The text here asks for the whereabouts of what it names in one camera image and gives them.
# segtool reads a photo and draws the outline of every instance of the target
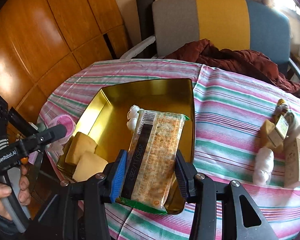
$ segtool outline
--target striped tablecloth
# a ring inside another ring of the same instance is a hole
[[[283,188],[284,155],[276,155],[271,183],[252,184],[258,130],[269,119],[279,98],[300,115],[300,99],[280,89],[235,73],[176,60],[134,59],[97,62],[66,80],[42,107],[39,121],[59,114],[78,121],[98,90],[119,83],[191,78],[193,82],[196,141],[194,165],[213,180],[239,180],[269,221],[279,239],[293,239],[300,231],[300,188]],[[56,173],[58,153],[48,153]],[[221,204],[217,205],[217,235],[221,239]],[[179,215],[153,215],[120,204],[107,204],[109,230],[116,239],[188,239],[194,204]]]

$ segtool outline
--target human hand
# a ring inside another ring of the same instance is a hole
[[[30,196],[29,189],[28,189],[29,180],[25,176],[27,174],[26,167],[21,165],[21,168],[22,168],[22,175],[21,175],[21,178],[19,181],[20,192],[18,195],[18,199],[22,206],[27,206],[30,204],[30,201],[31,201],[31,196]],[[7,218],[9,220],[12,220],[12,218],[11,218],[10,214],[4,208],[4,206],[1,202],[1,198],[10,196],[11,192],[12,192],[12,190],[9,186],[0,183],[0,216]]]

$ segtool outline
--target window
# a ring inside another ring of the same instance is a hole
[[[300,15],[300,8],[296,5],[293,0],[274,0],[274,8],[280,9],[282,7],[289,8]]]

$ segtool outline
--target chair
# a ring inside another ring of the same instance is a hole
[[[185,43],[211,40],[219,49],[260,51],[287,73],[288,65],[300,79],[300,68],[290,59],[288,18],[251,0],[158,0],[152,4],[154,35],[127,51],[121,59],[138,55],[156,42],[158,57]]]

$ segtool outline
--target sleeve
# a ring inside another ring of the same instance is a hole
[[[16,233],[18,233],[18,229],[13,221],[0,216],[0,236],[4,237],[4,239],[9,239]]]

